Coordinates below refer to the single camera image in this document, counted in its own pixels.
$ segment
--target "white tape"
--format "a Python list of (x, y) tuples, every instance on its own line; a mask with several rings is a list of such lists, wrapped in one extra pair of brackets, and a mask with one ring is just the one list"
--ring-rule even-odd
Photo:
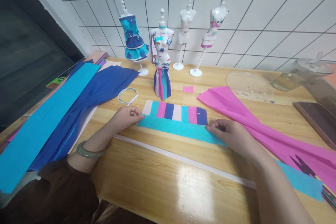
[[(134, 98), (133, 98), (132, 100), (130, 100), (129, 102), (128, 102), (128, 101), (126, 101), (126, 102), (121, 101), (121, 100), (120, 100), (120, 96), (121, 96), (121, 94), (124, 93), (124, 92), (126, 92), (127, 90), (134, 90), (134, 91), (135, 91), (135, 96), (134, 96)], [(122, 104), (127, 104), (127, 106), (129, 106), (129, 105), (130, 105), (130, 104), (131, 104), (137, 97), (138, 97), (138, 91), (137, 91), (136, 89), (132, 88), (132, 87), (129, 87), (129, 88), (125, 88), (125, 89), (123, 89), (123, 90), (120, 91), (120, 93), (119, 93), (119, 95), (118, 95), (118, 101), (119, 101), (120, 103), (122, 103)]]
[(172, 153), (172, 152), (169, 152), (169, 151), (166, 151), (166, 150), (163, 150), (163, 149), (160, 149), (160, 148), (157, 148), (157, 147), (154, 147), (152, 145), (148, 145), (146, 143), (142, 143), (142, 142), (139, 142), (137, 140), (133, 140), (131, 138), (127, 138), (125, 136), (121, 136), (121, 135), (115, 135), (114, 136), (115, 138), (117, 139), (120, 139), (120, 140), (123, 140), (125, 142), (128, 142), (128, 143), (131, 143), (131, 144), (134, 144), (134, 145), (137, 145), (137, 146), (140, 146), (142, 148), (145, 148), (145, 149), (148, 149), (150, 151), (154, 151), (156, 153), (160, 153), (164, 156), (167, 156), (167, 157), (171, 157), (173, 159), (176, 159), (178, 161), (181, 161), (183, 163), (187, 163), (189, 165), (192, 165), (192, 166), (195, 166), (197, 168), (200, 168), (200, 169), (203, 169), (203, 170), (206, 170), (208, 172), (212, 172), (212, 173), (215, 173), (221, 177), (224, 177), (224, 178), (227, 178), (227, 179), (230, 179), (234, 182), (237, 182), (243, 186), (246, 186), (246, 187), (249, 187), (251, 189), (256, 189), (256, 185), (253, 181), (250, 181), (250, 180), (247, 180), (245, 178), (241, 178), (241, 177), (238, 177), (236, 175), (233, 175), (231, 173), (227, 173), (225, 171), (222, 171), (222, 170), (219, 170), (219, 169), (216, 169), (216, 168), (213, 168), (211, 166), (208, 166), (208, 165), (205, 165), (205, 164), (202, 164), (202, 163), (199, 163), (195, 160), (192, 160), (192, 159), (189, 159), (189, 158), (186, 158), (186, 157), (183, 157), (183, 156), (180, 156), (180, 155), (177, 155), (175, 153)]

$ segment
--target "dress form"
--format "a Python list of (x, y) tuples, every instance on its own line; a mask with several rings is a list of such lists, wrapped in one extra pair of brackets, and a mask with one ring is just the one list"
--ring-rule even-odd
[(189, 34), (189, 27), (190, 24), (196, 14), (196, 11), (192, 9), (191, 0), (189, 0), (189, 3), (187, 5), (187, 8), (180, 11), (180, 17), (181, 17), (181, 30), (178, 33), (178, 44), (180, 45), (180, 54), (178, 56), (178, 62), (173, 65), (173, 68), (176, 70), (183, 69), (183, 64), (181, 62), (181, 54), (182, 54), (182, 46), (184, 45), (184, 48), (186, 47), (186, 44), (188, 42), (188, 39), (190, 37)]
[(199, 59), (197, 68), (193, 68), (190, 70), (190, 74), (192, 76), (199, 77), (202, 75), (202, 71), (199, 70), (198, 68), (200, 67), (204, 52), (207, 48), (212, 47), (212, 45), (216, 41), (217, 30), (223, 23), (226, 15), (229, 13), (228, 9), (225, 8), (224, 4), (225, 0), (223, 0), (217, 8), (212, 9), (210, 11), (210, 28), (202, 38), (201, 43), (201, 47), (203, 48), (202, 55), (201, 58)]
[(123, 14), (119, 17), (120, 23), (125, 31), (126, 48), (125, 57), (132, 62), (140, 63), (139, 75), (145, 76), (148, 74), (146, 68), (142, 68), (141, 61), (147, 58), (149, 47), (139, 36), (137, 21), (135, 15), (128, 13), (125, 2), (121, 1)]
[(155, 57), (156, 71), (154, 75), (154, 91), (155, 94), (165, 100), (171, 95), (170, 89), (170, 57), (168, 55), (168, 49), (172, 43), (174, 36), (174, 31), (166, 27), (166, 22), (164, 19), (164, 9), (160, 10), (161, 21), (159, 22), (159, 27), (150, 31), (150, 36), (153, 38), (155, 49), (157, 50), (157, 55)]

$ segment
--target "tape roll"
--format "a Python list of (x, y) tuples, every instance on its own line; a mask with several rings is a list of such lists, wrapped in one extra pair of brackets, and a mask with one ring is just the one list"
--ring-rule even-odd
[[(134, 91), (135, 91), (135, 96), (134, 96), (134, 98), (133, 98), (132, 100), (130, 100), (129, 102), (128, 102), (128, 101), (126, 101), (126, 102), (121, 101), (121, 100), (120, 100), (120, 96), (121, 96), (124, 92), (126, 92), (126, 91), (128, 91), (128, 90), (134, 90)], [(137, 97), (138, 97), (138, 91), (137, 91), (136, 89), (132, 88), (132, 87), (129, 87), (129, 88), (125, 88), (125, 89), (123, 89), (123, 90), (120, 91), (120, 93), (119, 93), (119, 95), (118, 95), (118, 101), (119, 101), (120, 103), (122, 103), (122, 104), (127, 104), (127, 106), (129, 106), (129, 105), (130, 105), (130, 104), (131, 104)]]

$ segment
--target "brown sleeve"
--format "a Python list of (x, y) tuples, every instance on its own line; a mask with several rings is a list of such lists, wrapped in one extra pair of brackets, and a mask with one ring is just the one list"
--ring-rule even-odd
[(4, 223), (85, 223), (98, 207), (90, 175), (66, 161), (46, 164), (2, 210)]

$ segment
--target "navy crepe paper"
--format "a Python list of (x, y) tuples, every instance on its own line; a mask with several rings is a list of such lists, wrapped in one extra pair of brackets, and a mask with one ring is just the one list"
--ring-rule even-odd
[[(81, 62), (76, 65), (70, 78), (83, 64)], [(51, 161), (64, 159), (78, 136), (81, 117), (87, 109), (116, 97), (138, 74), (133, 69), (120, 66), (110, 66), (96, 73), (58, 124), (29, 170), (40, 170)]]

